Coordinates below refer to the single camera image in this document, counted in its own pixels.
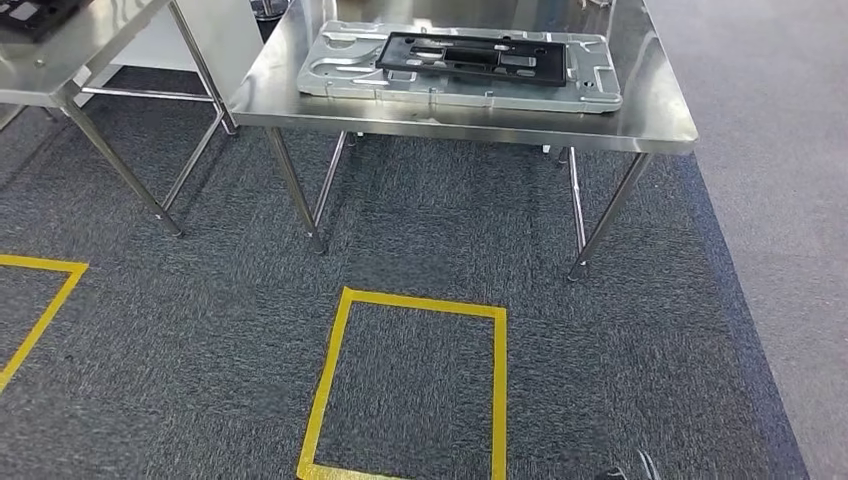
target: metal plate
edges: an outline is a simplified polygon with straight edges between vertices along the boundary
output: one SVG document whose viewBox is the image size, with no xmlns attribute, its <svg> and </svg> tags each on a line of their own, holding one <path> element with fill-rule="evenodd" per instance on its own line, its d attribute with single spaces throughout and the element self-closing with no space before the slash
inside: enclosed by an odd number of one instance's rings
<svg viewBox="0 0 848 480">
<path fill-rule="evenodd" d="M 375 67 L 391 32 L 527 39 L 567 46 L 568 83 L 539 87 L 504 81 L 469 81 Z M 400 24 L 329 21 L 321 29 L 297 77 L 298 89 L 333 98 L 375 99 L 435 105 L 550 112 L 618 110 L 621 90 L 601 35 L 479 28 L 420 28 Z"/>
</svg>

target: yellow floor marking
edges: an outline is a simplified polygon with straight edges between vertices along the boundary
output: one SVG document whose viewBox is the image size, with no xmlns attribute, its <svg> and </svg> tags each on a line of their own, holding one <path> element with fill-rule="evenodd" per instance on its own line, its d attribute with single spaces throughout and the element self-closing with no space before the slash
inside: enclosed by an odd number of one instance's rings
<svg viewBox="0 0 848 480">
<path fill-rule="evenodd" d="M 46 258 L 20 257 L 17 255 L 0 255 L 0 266 L 36 268 L 39 270 L 51 270 L 54 272 L 65 272 L 70 274 L 68 279 L 65 280 L 65 283 L 62 285 L 62 288 L 59 289 L 59 293 L 56 294 L 50 302 L 50 305 L 48 305 L 47 309 L 44 310 L 44 313 L 41 314 L 38 322 L 36 322 L 35 326 L 32 327 L 32 330 L 30 330 L 29 334 L 24 339 L 24 342 L 21 343 L 20 347 L 18 347 L 18 350 L 12 356 L 12 359 L 9 360 L 9 363 L 7 363 L 6 366 L 3 367 L 3 371 L 0 372 L 0 394 L 2 394 L 6 385 L 8 385 L 9 381 L 12 379 L 12 376 L 15 375 L 15 372 L 18 371 L 18 368 L 24 362 L 24 359 L 27 355 L 29 355 L 32 347 L 34 347 L 35 343 L 38 342 L 38 339 L 41 338 L 41 334 L 44 333 L 47 325 L 50 324 L 50 321 L 53 320 L 56 312 L 59 311 L 59 307 L 65 303 L 65 300 L 68 298 L 68 295 L 70 295 L 71 290 L 74 289 L 80 277 L 82 277 L 83 272 L 85 272 L 88 268 L 88 264 L 49 260 Z"/>
<path fill-rule="evenodd" d="M 494 385 L 492 395 L 492 480 L 506 479 L 506 309 L 488 305 L 448 302 L 429 298 L 406 297 L 388 293 L 364 292 L 345 287 L 339 300 L 336 320 L 330 334 L 327 359 L 324 371 L 315 392 L 303 448 L 297 464 L 297 477 L 301 480 L 388 480 L 387 477 L 373 473 L 357 472 L 342 468 L 316 465 L 315 452 L 318 449 L 318 436 L 324 422 L 324 411 L 333 386 L 333 375 L 342 348 L 345 326 L 353 302 L 373 303 L 390 307 L 431 310 L 435 312 L 455 313 L 476 317 L 490 317 L 494 320 Z"/>
</svg>

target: stainless steel table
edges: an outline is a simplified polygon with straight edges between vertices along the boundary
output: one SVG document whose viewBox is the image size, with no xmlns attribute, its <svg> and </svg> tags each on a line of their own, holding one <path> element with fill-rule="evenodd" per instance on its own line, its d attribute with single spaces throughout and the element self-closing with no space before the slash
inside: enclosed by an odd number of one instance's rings
<svg viewBox="0 0 848 480">
<path fill-rule="evenodd" d="M 643 0 L 295 0 L 235 96 L 239 124 L 266 127 L 284 178 L 315 248 L 325 249 L 318 224 L 346 132 L 557 145 L 570 168 L 578 255 L 576 279 L 650 162 L 650 154 L 691 152 L 698 132 Z M 624 95 L 618 112 L 563 114 L 378 100 L 312 97 L 296 76 L 328 20 L 405 23 L 421 27 L 477 27 L 607 35 Z M 314 209 L 303 196 L 279 127 L 341 130 Z M 576 149 L 635 152 L 591 236 L 586 237 L 576 171 Z"/>
<path fill-rule="evenodd" d="M 103 71 L 153 15 L 165 6 L 170 9 L 194 59 L 207 95 L 88 86 L 88 82 Z M 168 196 L 160 203 L 74 102 L 74 97 L 80 93 L 211 102 L 216 116 Z M 175 235 L 180 235 L 182 231 L 168 214 L 174 199 L 218 125 L 221 124 L 230 134 L 235 133 L 236 128 L 182 11 L 171 0 L 92 0 L 43 44 L 32 47 L 0 45 L 0 103 L 19 105 L 12 111 L 9 121 L 20 113 L 24 105 L 61 109 L 76 122 L 154 215 Z"/>
</svg>

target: leg foot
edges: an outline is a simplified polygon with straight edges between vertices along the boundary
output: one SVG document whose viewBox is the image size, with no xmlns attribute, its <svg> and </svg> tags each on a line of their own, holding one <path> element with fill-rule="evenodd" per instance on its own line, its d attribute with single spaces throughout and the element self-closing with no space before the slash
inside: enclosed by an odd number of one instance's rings
<svg viewBox="0 0 848 480">
<path fill-rule="evenodd" d="M 589 276 L 589 262 L 575 262 L 571 267 L 571 271 L 568 272 L 568 281 L 569 282 L 577 282 Z"/>
</svg>

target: steel rod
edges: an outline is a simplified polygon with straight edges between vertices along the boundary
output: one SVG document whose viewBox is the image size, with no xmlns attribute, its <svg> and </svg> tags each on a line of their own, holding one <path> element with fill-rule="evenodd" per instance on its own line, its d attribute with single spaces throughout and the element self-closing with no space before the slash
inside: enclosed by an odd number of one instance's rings
<svg viewBox="0 0 848 480">
<path fill-rule="evenodd" d="M 23 113 L 26 110 L 26 105 L 15 105 L 12 110 L 6 114 L 6 117 L 3 120 L 0 120 L 0 132 L 2 132 L 6 127 L 9 126 L 10 123 L 15 121 L 18 118 L 18 115 Z"/>
<path fill-rule="evenodd" d="M 306 202 L 306 197 L 303 195 L 303 188 L 300 186 L 300 180 L 298 180 L 297 173 L 294 170 L 294 165 L 292 164 L 291 157 L 289 156 L 289 150 L 286 147 L 286 141 L 283 139 L 283 134 L 277 127 L 267 127 L 265 132 L 268 135 L 268 140 L 271 142 L 271 148 L 280 164 L 283 179 L 286 181 L 286 185 L 289 189 L 289 195 L 291 195 L 298 215 L 300 215 L 301 220 L 303 220 L 303 223 L 306 225 L 306 232 L 312 241 L 312 246 L 318 253 L 324 253 L 326 251 L 326 247 L 324 242 L 321 241 L 321 235 L 318 233 L 318 227 L 312 217 L 312 212 L 309 210 L 309 204 Z"/>
<path fill-rule="evenodd" d="M 212 74 L 209 72 L 209 66 L 206 65 L 206 60 L 204 60 L 203 54 L 200 53 L 200 47 L 197 45 L 197 41 L 194 39 L 191 29 L 188 28 L 185 16 L 183 15 L 182 10 L 180 10 L 180 6 L 177 5 L 176 0 L 172 0 L 171 3 L 168 4 L 168 9 L 171 11 L 171 17 L 173 17 L 174 23 L 177 24 L 180 34 L 183 36 L 183 40 L 185 41 L 186 47 L 188 47 L 189 53 L 191 53 L 191 58 L 194 59 L 194 64 L 197 66 L 197 74 L 200 77 L 200 82 L 203 84 L 203 88 L 206 89 L 206 93 L 208 93 L 209 97 L 212 98 L 212 103 L 215 105 L 215 111 L 217 113 L 223 113 L 224 115 L 223 120 L 221 121 L 224 125 L 224 130 L 228 135 L 235 135 L 236 124 L 233 121 L 232 116 L 230 116 L 229 110 L 227 110 L 227 105 L 224 103 L 224 98 L 221 96 L 221 92 L 212 80 Z"/>
<path fill-rule="evenodd" d="M 92 95 L 114 95 L 118 97 L 160 98 L 163 100 L 187 100 L 214 103 L 209 95 L 195 93 L 162 92 L 158 90 L 136 90 L 127 88 L 83 87 L 82 93 Z"/>
<path fill-rule="evenodd" d="M 177 177 L 177 181 L 174 182 L 174 185 L 171 187 L 171 191 L 168 192 L 168 196 L 165 197 L 165 201 L 162 202 L 162 208 L 166 211 L 171 209 L 171 205 L 174 204 L 174 200 L 176 200 L 177 195 L 180 194 L 180 190 L 182 190 L 188 176 L 191 175 L 191 171 L 194 170 L 194 166 L 197 164 L 197 161 L 200 159 L 203 151 L 206 150 L 209 140 L 212 139 L 212 135 L 214 135 L 215 131 L 218 130 L 218 124 L 221 122 L 223 117 L 223 113 L 215 115 L 215 120 L 212 121 L 212 125 L 209 125 L 209 128 L 207 128 L 206 132 L 203 134 L 203 138 L 200 139 L 200 143 L 198 143 L 194 148 L 194 151 L 191 152 L 191 156 L 188 158 L 183 170 Z"/>
<path fill-rule="evenodd" d="M 312 217 L 315 218 L 315 225 L 321 223 L 321 214 L 324 213 L 324 205 L 327 203 L 327 197 L 330 195 L 330 187 L 333 185 L 333 178 L 336 176 L 336 168 L 339 166 L 339 159 L 344 152 L 345 142 L 347 140 L 347 132 L 342 132 L 339 135 L 339 140 L 336 142 L 336 149 L 333 151 L 333 157 L 330 159 L 330 168 L 327 169 L 327 176 L 324 178 L 324 185 L 321 186 L 321 193 L 318 195 L 318 203 L 315 204 L 315 211 Z"/>
<path fill-rule="evenodd" d="M 103 135 L 100 133 L 100 130 L 94 125 L 94 122 L 91 121 L 88 116 L 83 113 L 82 109 L 77 106 L 74 102 L 74 95 L 72 93 L 68 93 L 59 98 L 60 107 L 62 112 L 65 113 L 68 117 L 70 117 L 76 124 L 79 126 L 80 130 L 85 134 L 86 137 L 94 144 L 94 146 L 106 157 L 106 160 L 112 164 L 112 167 L 118 171 L 118 174 L 124 181 L 133 189 L 133 191 L 138 195 L 142 201 L 147 205 L 147 207 L 153 212 L 153 214 L 161 220 L 165 224 L 165 228 L 168 229 L 173 235 L 179 236 L 182 235 L 182 230 L 174 220 L 168 215 L 168 212 L 165 211 L 164 208 L 156 201 L 153 195 L 147 190 L 147 188 L 139 181 L 139 179 L 135 176 L 132 169 L 127 165 L 120 155 L 115 152 L 109 142 L 103 138 Z"/>
<path fill-rule="evenodd" d="M 586 247 L 586 229 L 583 224 L 583 206 L 580 201 L 580 183 L 577 179 L 577 152 L 568 147 L 568 169 L 571 179 L 571 197 L 574 205 L 574 226 L 577 229 L 577 252 Z"/>
<path fill-rule="evenodd" d="M 636 182 L 638 182 L 639 177 L 645 173 L 645 169 L 648 168 L 650 163 L 651 156 L 649 154 L 636 154 L 636 157 L 633 159 L 633 163 L 630 164 L 630 168 L 628 168 L 627 173 L 624 174 L 624 179 L 618 185 L 618 188 L 616 188 L 615 193 L 612 196 L 612 200 L 610 200 L 609 205 L 607 205 L 606 210 L 604 210 L 603 215 L 601 215 L 598 226 L 595 227 L 595 230 L 592 232 L 592 236 L 590 236 L 589 241 L 586 242 L 586 246 L 583 247 L 577 255 L 577 260 L 571 267 L 571 271 L 568 272 L 569 280 L 575 281 L 581 276 L 581 270 L 584 270 L 587 267 L 592 254 L 595 253 L 595 250 L 597 250 L 601 241 L 603 241 L 604 237 L 606 237 L 607 231 L 618 216 L 618 212 L 627 202 L 627 198 L 630 197 L 630 193 L 636 186 Z"/>
</svg>

